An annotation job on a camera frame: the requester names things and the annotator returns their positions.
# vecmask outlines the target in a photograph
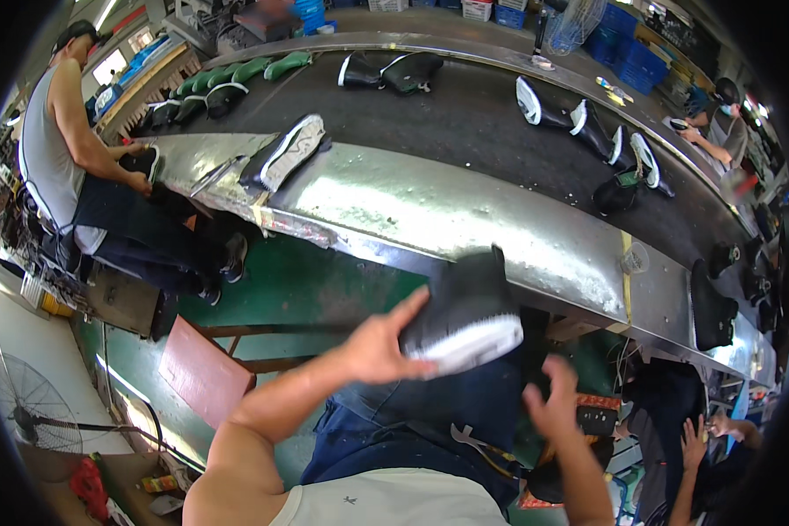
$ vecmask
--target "white plastic basket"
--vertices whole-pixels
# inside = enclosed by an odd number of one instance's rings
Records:
[[[497,4],[503,7],[511,7],[517,11],[526,11],[526,4],[528,0],[497,0]]]
[[[491,8],[494,4],[490,2],[478,2],[477,0],[462,0],[462,16],[469,20],[479,20],[488,22],[491,18]]]
[[[369,11],[400,12],[409,8],[409,0],[368,0]]]

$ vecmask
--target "hand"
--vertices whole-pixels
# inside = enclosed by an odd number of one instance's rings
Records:
[[[370,316],[335,353],[366,384],[387,384],[404,378],[426,377],[437,370],[434,362],[408,359],[400,353],[397,337],[430,297],[425,286],[401,301],[389,314]]]
[[[684,422],[684,437],[681,439],[681,451],[684,454],[684,471],[698,471],[707,443],[704,442],[704,415],[698,415],[698,434],[689,418]]]
[[[143,172],[129,172],[128,185],[144,197],[152,195],[152,185],[146,180],[146,174]]]
[[[579,377],[567,360],[557,354],[548,355],[541,370],[550,379],[549,400],[544,404],[541,391],[536,385],[529,384],[523,390],[523,401],[537,431],[554,443],[567,434],[579,431],[576,424],[576,385]]]
[[[730,417],[724,412],[717,412],[707,420],[707,430],[715,437],[730,433]]]
[[[129,155],[139,155],[146,151],[149,148],[148,144],[143,144],[141,142],[133,142],[130,145],[126,146],[126,153]]]
[[[678,135],[688,140],[689,142],[698,142],[698,138],[701,137],[701,134],[698,133],[698,130],[696,130],[695,128],[687,128],[686,130],[681,130],[678,132]]]

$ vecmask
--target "plastic cup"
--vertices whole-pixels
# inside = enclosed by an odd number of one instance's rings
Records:
[[[626,274],[642,274],[649,270],[649,253],[638,242],[631,243],[631,247],[619,258],[619,266]]]

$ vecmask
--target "conveyor belt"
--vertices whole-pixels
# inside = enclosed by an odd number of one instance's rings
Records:
[[[276,92],[283,79],[252,79],[248,82],[252,91],[231,115],[220,121],[203,117],[184,129],[172,127],[159,133],[271,133],[286,129],[302,114],[316,112],[324,117],[334,141],[461,167],[469,163],[474,171],[532,188],[553,199],[568,204],[578,200],[576,207],[600,217],[590,195],[613,174],[612,168],[568,134],[527,124],[515,101],[516,75],[447,60],[433,79],[431,93],[399,97],[389,90],[337,87],[337,71],[346,55],[331,52],[318,57]],[[369,55],[386,62],[385,53]],[[546,82],[534,81],[534,85],[542,99],[551,98],[568,110],[580,99]],[[270,95],[271,99],[263,103]],[[621,122],[617,115],[598,110],[606,129],[616,129]],[[716,242],[744,246],[745,232],[718,197],[672,154],[654,143],[652,147],[664,178],[677,196],[667,199],[657,192],[644,191],[634,209],[605,220],[686,268],[692,268],[696,258],[707,257]],[[735,272],[728,270],[718,286],[726,295],[742,297]],[[746,317],[755,321],[753,310],[745,302],[740,304]]]

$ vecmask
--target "metal tool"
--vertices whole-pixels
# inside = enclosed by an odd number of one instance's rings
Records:
[[[499,467],[496,464],[496,462],[494,462],[494,460],[492,460],[488,456],[488,454],[486,454],[482,450],[482,448],[486,448],[489,451],[491,451],[491,453],[496,453],[497,455],[505,458],[506,460],[509,460],[510,462],[516,462],[517,458],[514,455],[512,455],[511,453],[507,453],[507,452],[503,451],[500,448],[497,448],[497,447],[492,446],[490,444],[486,444],[485,442],[482,442],[481,440],[477,440],[476,438],[470,436],[470,432],[471,431],[473,431],[473,427],[471,427],[471,426],[465,426],[462,429],[462,431],[459,431],[456,428],[456,424],[453,424],[453,423],[450,424],[450,436],[452,437],[453,440],[455,440],[456,442],[459,442],[460,444],[467,444],[470,447],[472,447],[472,448],[476,449],[477,451],[479,451],[480,455],[482,455],[482,458],[485,459],[485,462],[487,462],[492,468],[494,468],[494,470],[496,470],[501,475],[507,476],[510,479],[519,480],[520,477],[516,477],[516,476],[512,475],[512,473],[510,473],[507,469]]]
[[[228,171],[231,170],[231,167],[234,164],[242,163],[243,161],[248,162],[251,159],[252,158],[248,155],[238,155],[225,160],[224,163],[210,170],[207,174],[204,174],[198,181],[196,181],[196,183],[192,185],[190,197],[196,197],[199,192],[216,184],[221,178],[228,174]]]

